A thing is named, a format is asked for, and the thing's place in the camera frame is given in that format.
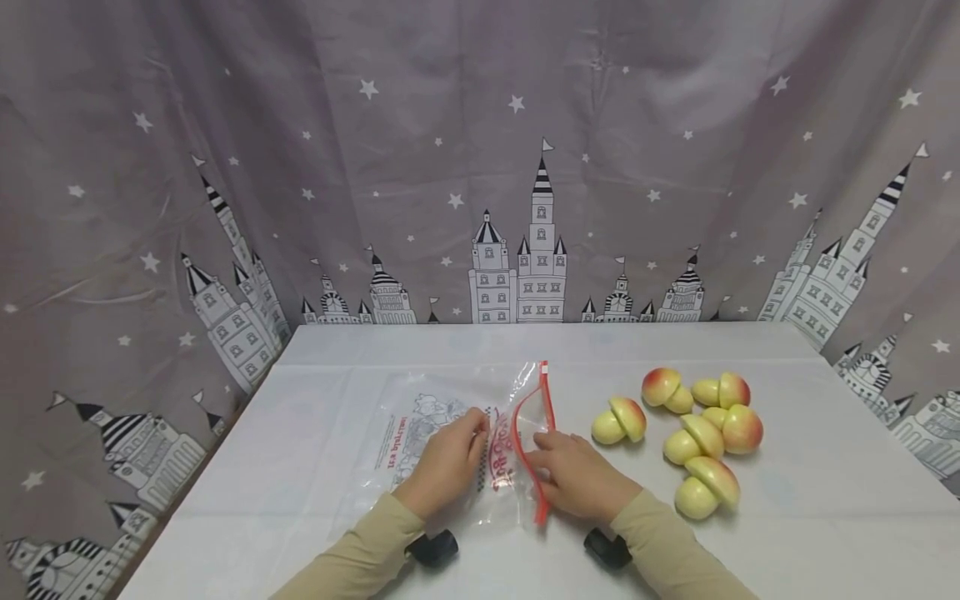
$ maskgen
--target table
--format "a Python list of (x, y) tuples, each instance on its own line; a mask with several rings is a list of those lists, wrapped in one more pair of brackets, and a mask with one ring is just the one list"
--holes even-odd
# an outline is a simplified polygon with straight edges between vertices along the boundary
[[(701, 543), (761, 598), (955, 597), (960, 505), (789, 324), (301, 327), (121, 600), (265, 598), (328, 545), (327, 532), (385, 379), (400, 370), (550, 361), (557, 425), (589, 436), (611, 395), (638, 397), (655, 366), (687, 384), (740, 372), (766, 438), (731, 459), (737, 516), (695, 525)], [(669, 500), (684, 479), (663, 461), (676, 417), (646, 409), (639, 447), (610, 461)], [(636, 598), (632, 569), (601, 570), (585, 531), (555, 516), (458, 536), (439, 574), (413, 569), (391, 598)]]

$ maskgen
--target sleeve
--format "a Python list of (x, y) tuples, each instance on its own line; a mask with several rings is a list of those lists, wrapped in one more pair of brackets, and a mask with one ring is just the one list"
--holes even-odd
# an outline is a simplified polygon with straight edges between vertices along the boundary
[(271, 599), (366, 600), (396, 577), (406, 563), (404, 549), (421, 535), (423, 521), (385, 493), (353, 529)]
[(634, 565), (663, 600), (756, 600), (756, 596), (707, 552), (673, 510), (644, 490), (613, 520), (634, 556)]

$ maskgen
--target mushroom cap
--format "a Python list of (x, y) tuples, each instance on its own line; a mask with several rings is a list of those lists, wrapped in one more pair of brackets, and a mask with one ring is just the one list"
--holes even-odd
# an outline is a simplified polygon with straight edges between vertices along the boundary
[(672, 413), (685, 415), (693, 410), (693, 395), (686, 386), (680, 386), (677, 388), (677, 391), (663, 403), (663, 406)]
[(623, 427), (620, 426), (620, 422), (613, 415), (613, 412), (604, 411), (593, 420), (590, 435), (600, 444), (616, 444), (627, 434), (623, 431)]
[(740, 484), (726, 465), (709, 456), (698, 456), (686, 461), (684, 467), (702, 481), (727, 509), (736, 510), (740, 503)]
[(647, 416), (632, 399), (624, 396), (610, 398), (610, 409), (631, 442), (639, 442), (647, 431)]
[(708, 406), (704, 409), (704, 412), (700, 413), (700, 416), (716, 425), (716, 428), (722, 432), (723, 423), (727, 420), (727, 409), (719, 406)]
[(697, 442), (704, 454), (716, 459), (723, 456), (723, 434), (713, 423), (700, 415), (683, 415), (680, 421), (684, 424), (684, 431)]
[(720, 380), (701, 379), (693, 384), (693, 399), (704, 406), (720, 405)]
[(723, 423), (724, 447), (731, 454), (750, 454), (763, 441), (763, 421), (754, 409), (734, 404)]
[(687, 477), (677, 488), (673, 503), (684, 515), (700, 520), (713, 514), (720, 499), (704, 482), (696, 477)]
[(680, 387), (680, 374), (673, 369), (659, 367), (643, 377), (641, 394), (650, 406), (660, 406)]
[(720, 375), (720, 407), (734, 404), (750, 406), (750, 386), (740, 375), (727, 371)]

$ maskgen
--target castle illustration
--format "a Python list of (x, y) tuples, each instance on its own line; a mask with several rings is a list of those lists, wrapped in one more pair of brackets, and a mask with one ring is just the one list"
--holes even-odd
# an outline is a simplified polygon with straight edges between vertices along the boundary
[(599, 317), (596, 316), (596, 309), (593, 307), (593, 298), (587, 300), (587, 305), (580, 316), (581, 323), (652, 323), (654, 320), (654, 304), (649, 302), (646, 308), (639, 316), (632, 314), (634, 310), (634, 299), (630, 297), (628, 290), (629, 281), (627, 280), (626, 257), (620, 256), (616, 262), (623, 265), (620, 276), (613, 285), (613, 291), (607, 296), (604, 303), (604, 312)]
[(263, 261), (240, 234), (233, 211), (204, 178), (206, 195), (233, 249), (234, 282), (246, 302), (237, 303), (218, 277), (180, 255), (194, 310), (233, 379), (248, 394), (290, 339), (288, 325)]
[[(915, 156), (927, 156), (925, 144)], [(786, 267), (774, 277), (758, 321), (790, 322), (816, 349), (824, 347), (863, 290), (869, 252), (897, 209), (911, 164), (912, 160), (880, 193), (846, 243), (843, 237), (837, 239), (811, 268), (806, 260), (817, 237), (817, 212)]]
[(893, 434), (938, 479), (949, 478), (960, 470), (960, 393), (934, 397)]
[[(904, 323), (912, 318), (910, 313), (903, 314)], [(915, 396), (891, 401), (883, 395), (892, 378), (889, 364), (890, 356), (897, 347), (897, 335), (887, 336), (873, 351), (863, 353), (854, 361), (861, 346), (856, 344), (848, 348), (833, 368), (880, 422), (889, 427), (900, 419)]]
[(156, 526), (135, 504), (109, 503), (122, 532), (105, 548), (84, 538), (66, 543), (20, 538), (7, 542), (7, 562), (27, 585), (27, 600), (102, 600)]
[(704, 282), (697, 275), (696, 266), (699, 262), (700, 245), (693, 248), (693, 255), (686, 261), (686, 271), (677, 277), (666, 294), (663, 295), (663, 306), (657, 311), (658, 323), (687, 323), (700, 321), (704, 304)]
[(153, 413), (115, 417), (103, 406), (75, 402), (59, 392), (47, 410), (64, 403), (73, 404), (81, 421), (100, 428), (110, 473), (133, 486), (137, 497), (159, 513), (206, 454), (196, 440)]

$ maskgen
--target curtain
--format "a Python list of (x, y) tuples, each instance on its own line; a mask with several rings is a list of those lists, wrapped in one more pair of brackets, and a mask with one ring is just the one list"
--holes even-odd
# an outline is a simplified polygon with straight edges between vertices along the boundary
[(960, 494), (952, 5), (3, 3), (0, 596), (104, 597), (300, 325), (790, 322)]

